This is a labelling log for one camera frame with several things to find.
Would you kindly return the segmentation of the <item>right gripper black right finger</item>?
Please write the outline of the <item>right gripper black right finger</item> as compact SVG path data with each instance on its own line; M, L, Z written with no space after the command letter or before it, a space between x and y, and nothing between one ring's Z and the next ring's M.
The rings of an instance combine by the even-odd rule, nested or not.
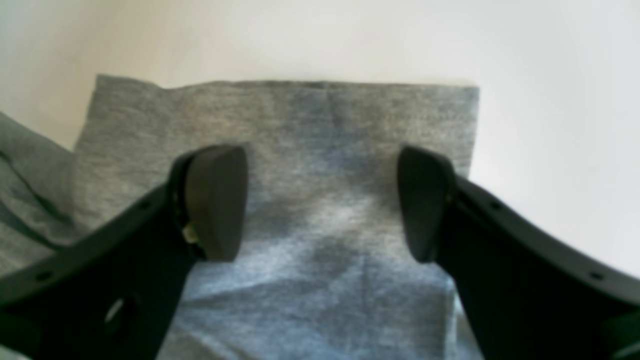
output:
M454 281L486 360L637 360L638 278L585 255L405 146L397 190L407 247Z

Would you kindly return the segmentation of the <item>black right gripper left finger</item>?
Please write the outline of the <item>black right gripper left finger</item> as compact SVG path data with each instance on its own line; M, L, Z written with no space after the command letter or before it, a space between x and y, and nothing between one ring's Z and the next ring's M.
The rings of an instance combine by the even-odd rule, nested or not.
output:
M79 243L1 280L2 348L30 360L153 360L197 262L233 262L249 161L185 153L167 182Z

